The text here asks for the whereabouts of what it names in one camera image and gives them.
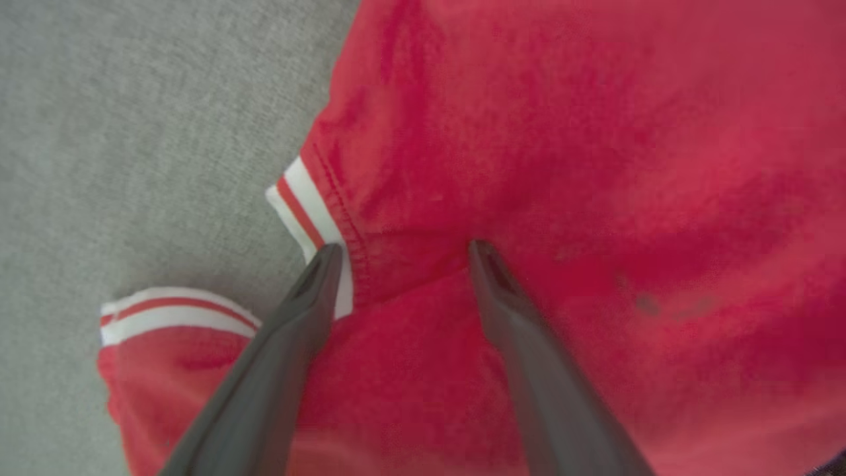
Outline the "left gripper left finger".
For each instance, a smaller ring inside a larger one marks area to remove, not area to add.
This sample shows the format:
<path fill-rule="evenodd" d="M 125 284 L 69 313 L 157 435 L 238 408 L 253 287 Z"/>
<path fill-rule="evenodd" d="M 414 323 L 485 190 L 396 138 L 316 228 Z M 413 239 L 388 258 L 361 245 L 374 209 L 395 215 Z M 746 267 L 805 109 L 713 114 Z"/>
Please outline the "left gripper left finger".
<path fill-rule="evenodd" d="M 163 475 L 284 475 L 309 365 L 332 327 L 344 250 L 315 254 L 161 470 Z"/>

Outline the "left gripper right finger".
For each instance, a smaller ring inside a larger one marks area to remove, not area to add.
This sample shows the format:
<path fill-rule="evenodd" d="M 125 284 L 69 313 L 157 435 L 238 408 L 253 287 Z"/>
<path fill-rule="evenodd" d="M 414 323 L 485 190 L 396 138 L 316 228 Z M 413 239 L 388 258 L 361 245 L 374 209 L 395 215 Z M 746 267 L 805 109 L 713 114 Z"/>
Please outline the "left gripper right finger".
<path fill-rule="evenodd" d="M 502 255 L 483 240 L 468 251 L 484 336 L 504 361 L 529 473 L 652 475 Z"/>

